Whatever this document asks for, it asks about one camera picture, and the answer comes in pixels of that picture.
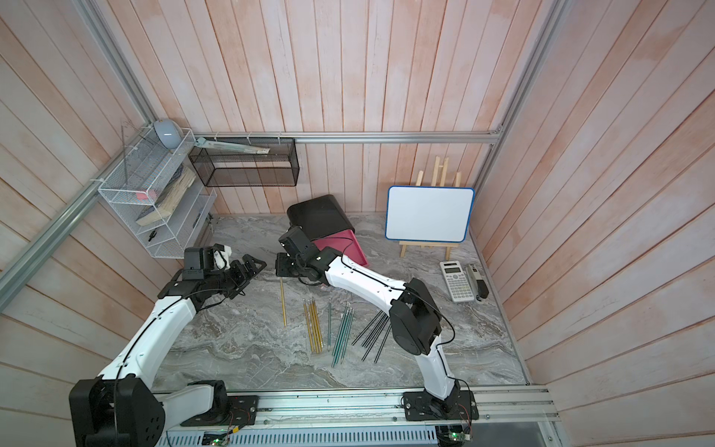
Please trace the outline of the book on shelf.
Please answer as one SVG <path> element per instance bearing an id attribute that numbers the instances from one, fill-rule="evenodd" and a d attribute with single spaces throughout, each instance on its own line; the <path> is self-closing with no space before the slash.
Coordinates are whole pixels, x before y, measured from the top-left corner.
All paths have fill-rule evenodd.
<path id="1" fill-rule="evenodd" d="M 169 219 L 195 180 L 195 173 L 190 168 L 180 165 L 155 204 L 146 206 L 139 214 L 136 224 L 147 226 L 160 220 Z"/>

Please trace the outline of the black drawer cabinet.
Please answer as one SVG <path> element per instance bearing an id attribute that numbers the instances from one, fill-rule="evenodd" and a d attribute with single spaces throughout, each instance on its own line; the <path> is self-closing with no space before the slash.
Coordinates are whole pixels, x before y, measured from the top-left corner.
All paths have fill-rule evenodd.
<path id="1" fill-rule="evenodd" d="M 290 206 L 287 215 L 310 240 L 321 240 L 346 230 L 355 231 L 334 195 L 315 197 Z"/>

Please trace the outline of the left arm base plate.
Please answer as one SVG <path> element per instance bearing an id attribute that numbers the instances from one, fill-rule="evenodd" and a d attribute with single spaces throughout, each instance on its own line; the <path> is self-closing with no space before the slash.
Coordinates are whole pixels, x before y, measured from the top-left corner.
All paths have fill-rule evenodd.
<path id="1" fill-rule="evenodd" d="M 219 398 L 210 411 L 195 415 L 180 424 L 181 427 L 238 427 L 253 426 L 256 421 L 259 397 L 238 395 Z"/>

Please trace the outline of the aluminium frame rail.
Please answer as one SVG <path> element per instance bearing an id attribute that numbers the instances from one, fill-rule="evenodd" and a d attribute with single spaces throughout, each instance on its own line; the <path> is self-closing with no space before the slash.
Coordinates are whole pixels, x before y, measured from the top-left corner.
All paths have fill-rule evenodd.
<path id="1" fill-rule="evenodd" d="M 513 126 L 513 120 L 519 113 L 521 102 L 528 96 L 528 89 L 533 85 L 543 62 L 549 53 L 549 46 L 553 37 L 558 35 L 559 27 L 569 8 L 571 1 L 551 1 L 543 3 L 547 7 L 545 21 L 536 39 L 536 46 L 532 49 L 517 89 L 508 103 L 505 118 L 498 130 L 472 130 L 472 131 L 362 131 L 362 132 L 306 132 L 306 131 L 273 131 L 273 132 L 218 132 L 216 135 L 223 138 L 248 137 L 248 138 L 275 138 L 281 141 L 293 139 L 296 143 L 313 145 L 314 143 L 338 143 L 339 145 L 366 145 L 366 143 L 491 143 L 500 145 L 506 141 L 506 136 Z M 113 35 L 108 27 L 95 1 L 74 1 L 73 6 L 78 10 L 78 15 L 89 31 L 95 35 L 102 51 L 109 55 L 115 69 L 120 71 L 120 80 L 126 84 L 130 96 L 139 101 L 142 111 L 148 108 L 145 94 L 141 91 L 136 81 L 136 76 L 128 69 L 126 59 L 117 49 Z M 91 178 L 73 200 L 46 225 L 34 240 L 32 240 L 13 259 L 9 268 L 1 275 L 1 308 L 6 309 L 20 293 L 30 279 L 40 270 L 52 254 L 76 229 L 95 206 L 100 197 L 100 187 L 109 177 L 111 172 L 124 163 L 125 154 L 119 151 Z"/>

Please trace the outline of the paper on black basket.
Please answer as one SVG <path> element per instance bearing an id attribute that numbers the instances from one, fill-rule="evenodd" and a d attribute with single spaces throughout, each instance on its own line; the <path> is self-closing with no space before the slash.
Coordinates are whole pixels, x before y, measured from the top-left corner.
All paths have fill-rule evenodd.
<path id="1" fill-rule="evenodd" d="M 200 137 L 195 143 L 195 147 L 206 150 L 212 154 L 264 156 L 270 154 L 268 147 L 255 145 L 244 145 L 244 143 L 227 143 L 215 139 Z"/>

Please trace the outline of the white calculator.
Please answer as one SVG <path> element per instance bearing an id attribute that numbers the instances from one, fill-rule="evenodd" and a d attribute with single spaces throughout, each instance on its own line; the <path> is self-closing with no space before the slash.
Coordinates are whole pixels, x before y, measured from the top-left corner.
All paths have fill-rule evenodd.
<path id="1" fill-rule="evenodd" d="M 458 261 L 439 263 L 451 300 L 454 303 L 467 303 L 476 300 L 467 273 Z"/>

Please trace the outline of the yellow pencil bundle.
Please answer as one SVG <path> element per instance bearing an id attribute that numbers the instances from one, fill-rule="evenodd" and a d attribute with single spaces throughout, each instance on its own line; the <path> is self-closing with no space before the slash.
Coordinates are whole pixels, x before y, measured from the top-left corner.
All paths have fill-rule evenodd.
<path id="1" fill-rule="evenodd" d="M 304 301 L 304 312 L 311 352 L 321 354 L 323 352 L 323 339 L 316 302 L 314 300 Z"/>

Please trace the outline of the grey computer mouse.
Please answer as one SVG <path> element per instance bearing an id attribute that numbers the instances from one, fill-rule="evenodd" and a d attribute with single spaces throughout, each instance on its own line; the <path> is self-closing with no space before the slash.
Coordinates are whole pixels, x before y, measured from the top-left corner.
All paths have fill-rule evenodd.
<path id="1" fill-rule="evenodd" d="M 160 143 L 168 150 L 173 151 L 181 145 L 184 132 L 176 122 L 171 119 L 158 119 L 153 125 Z"/>

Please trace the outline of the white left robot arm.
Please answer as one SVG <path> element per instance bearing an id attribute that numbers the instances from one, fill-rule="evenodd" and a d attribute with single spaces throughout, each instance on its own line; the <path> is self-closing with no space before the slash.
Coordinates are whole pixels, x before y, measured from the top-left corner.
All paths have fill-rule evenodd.
<path id="1" fill-rule="evenodd" d="M 158 294 L 155 306 L 126 347 L 93 379 L 69 395 L 79 446 L 155 446 L 165 432 L 199 421 L 231 425 L 225 383 L 199 380 L 167 396 L 152 391 L 158 369 L 184 327 L 210 309 L 209 299 L 243 294 L 266 262 L 251 255 L 232 260 L 228 246 L 189 248 L 184 266 Z"/>

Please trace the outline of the black pencil bundle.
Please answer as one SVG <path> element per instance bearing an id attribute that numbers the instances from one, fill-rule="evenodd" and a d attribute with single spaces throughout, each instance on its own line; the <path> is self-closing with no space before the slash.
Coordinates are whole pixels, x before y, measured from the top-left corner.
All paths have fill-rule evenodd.
<path id="1" fill-rule="evenodd" d="M 361 360 L 366 361 L 374 349 L 378 338 L 389 327 L 389 314 L 378 312 L 370 322 L 357 334 L 352 342 L 353 346 L 360 344 L 364 348 Z"/>

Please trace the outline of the wooden easel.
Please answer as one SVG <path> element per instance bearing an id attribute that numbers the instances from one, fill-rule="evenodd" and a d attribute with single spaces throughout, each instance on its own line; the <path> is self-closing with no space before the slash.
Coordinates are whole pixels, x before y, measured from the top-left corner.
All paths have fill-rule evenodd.
<path id="1" fill-rule="evenodd" d="M 430 185 L 432 187 L 445 187 L 447 184 L 447 173 L 449 169 L 449 158 L 440 158 L 439 156 L 435 157 L 435 164 L 433 167 L 432 171 L 432 177 L 431 177 L 431 182 Z M 454 187 L 459 187 L 462 185 L 462 173 L 458 171 L 455 174 L 454 181 L 452 182 L 452 186 Z M 400 258 L 404 258 L 407 253 L 407 249 L 411 246 L 419 246 L 422 248 L 444 248 L 445 249 L 445 256 L 444 260 L 449 261 L 451 258 L 451 253 L 452 249 L 456 248 L 459 246 L 458 243 L 442 243 L 442 242 L 436 242 L 436 243 L 418 243 L 418 242 L 410 242 L 410 241 L 404 241 L 402 240 L 400 242 Z"/>

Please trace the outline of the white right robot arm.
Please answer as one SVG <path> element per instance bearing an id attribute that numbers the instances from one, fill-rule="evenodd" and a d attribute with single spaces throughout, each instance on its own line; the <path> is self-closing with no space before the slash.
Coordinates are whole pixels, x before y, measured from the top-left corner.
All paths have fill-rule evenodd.
<path id="1" fill-rule="evenodd" d="M 446 318 L 423 281 L 391 279 L 335 248 L 320 249 L 297 226 L 284 233 L 279 244 L 299 276 L 351 292 L 389 316 L 393 338 L 415 357 L 426 393 L 443 403 L 456 396 L 460 387 L 443 357 Z"/>

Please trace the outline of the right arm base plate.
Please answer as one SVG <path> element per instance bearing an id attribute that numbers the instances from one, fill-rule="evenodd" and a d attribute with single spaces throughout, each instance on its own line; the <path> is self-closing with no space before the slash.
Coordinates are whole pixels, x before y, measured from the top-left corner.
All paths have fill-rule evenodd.
<path id="1" fill-rule="evenodd" d="M 445 399 L 429 394 L 426 390 L 404 392 L 401 403 L 408 421 L 452 420 L 474 422 L 480 418 L 474 394 L 463 389 L 453 389 Z"/>

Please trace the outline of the white board with blue frame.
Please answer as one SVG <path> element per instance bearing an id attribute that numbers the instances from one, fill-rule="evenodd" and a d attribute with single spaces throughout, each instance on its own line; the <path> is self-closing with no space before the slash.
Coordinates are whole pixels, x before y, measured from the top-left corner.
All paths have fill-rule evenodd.
<path id="1" fill-rule="evenodd" d="M 463 242 L 474 197 L 475 191 L 468 187 L 391 186 L 385 237 L 411 242 Z"/>

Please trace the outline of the green pencil bundle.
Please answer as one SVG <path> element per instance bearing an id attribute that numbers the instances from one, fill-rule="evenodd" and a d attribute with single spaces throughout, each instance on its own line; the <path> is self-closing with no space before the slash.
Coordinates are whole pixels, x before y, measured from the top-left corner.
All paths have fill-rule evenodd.
<path id="1" fill-rule="evenodd" d="M 352 305 L 347 305 L 346 310 L 344 311 L 344 314 L 342 316 L 337 339 L 333 347 L 333 363 L 331 364 L 332 367 L 336 367 L 338 364 L 340 364 L 343 361 L 344 356 L 346 355 L 347 345 L 351 332 L 353 314 L 354 311 Z"/>

